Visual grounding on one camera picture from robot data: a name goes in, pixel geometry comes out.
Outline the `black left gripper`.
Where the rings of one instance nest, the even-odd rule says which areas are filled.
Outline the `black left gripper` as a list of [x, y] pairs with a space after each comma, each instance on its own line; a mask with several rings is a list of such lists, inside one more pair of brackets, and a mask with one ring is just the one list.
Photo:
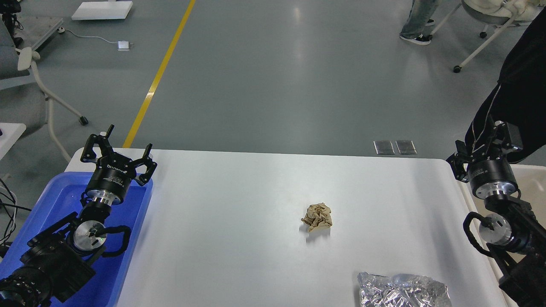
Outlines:
[[[123, 155], [114, 155], [113, 147], [109, 142], [109, 136], [115, 125], [110, 125], [105, 135], [90, 134], [80, 157], [83, 163], [96, 164], [95, 171], [88, 183], [85, 194], [88, 198], [97, 198], [107, 195], [110, 201], [108, 205], [118, 205], [124, 202], [131, 181], [139, 186], [148, 184], [156, 170], [157, 163], [150, 157], [152, 143], [149, 143], [140, 159], [132, 160]], [[101, 156], [94, 151], [98, 146]], [[145, 166], [145, 172], [138, 175], [137, 168]]]

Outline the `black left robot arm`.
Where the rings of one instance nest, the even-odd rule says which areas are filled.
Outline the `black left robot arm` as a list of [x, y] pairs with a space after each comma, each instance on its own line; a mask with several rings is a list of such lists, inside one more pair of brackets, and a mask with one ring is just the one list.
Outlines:
[[51, 299], [67, 301], [96, 274], [92, 264], [101, 257], [117, 257], [129, 247], [131, 228], [106, 226], [112, 207], [123, 204], [130, 184], [150, 182], [157, 167], [152, 144], [142, 157], [131, 159], [114, 151], [109, 136], [91, 134], [80, 160], [96, 167], [81, 194], [82, 210], [71, 212], [31, 239], [22, 266], [1, 280], [3, 307], [49, 307]]

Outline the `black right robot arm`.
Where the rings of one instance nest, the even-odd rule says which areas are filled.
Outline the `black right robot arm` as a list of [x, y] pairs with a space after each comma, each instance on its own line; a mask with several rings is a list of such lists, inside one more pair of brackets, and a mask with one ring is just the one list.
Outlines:
[[472, 194], [484, 201], [490, 214], [470, 212], [463, 230], [472, 247], [492, 258], [502, 276], [499, 288], [519, 307], [543, 307], [545, 294], [546, 233], [532, 210], [521, 200], [520, 189], [508, 154], [523, 149], [517, 126], [486, 119], [485, 142], [468, 151], [456, 141], [456, 152], [448, 157], [456, 180], [468, 183]]

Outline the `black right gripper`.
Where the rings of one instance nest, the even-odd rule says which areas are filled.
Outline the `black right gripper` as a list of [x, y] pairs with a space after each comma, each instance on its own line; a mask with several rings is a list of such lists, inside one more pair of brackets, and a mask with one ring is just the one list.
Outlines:
[[450, 165], [453, 176], [463, 183], [470, 183], [472, 194], [480, 200], [492, 195], [512, 195], [519, 189], [510, 164], [503, 158], [512, 152], [524, 149], [518, 126], [495, 121], [488, 138], [486, 158], [471, 163], [471, 155], [461, 140], [456, 140], [456, 151], [445, 161]]

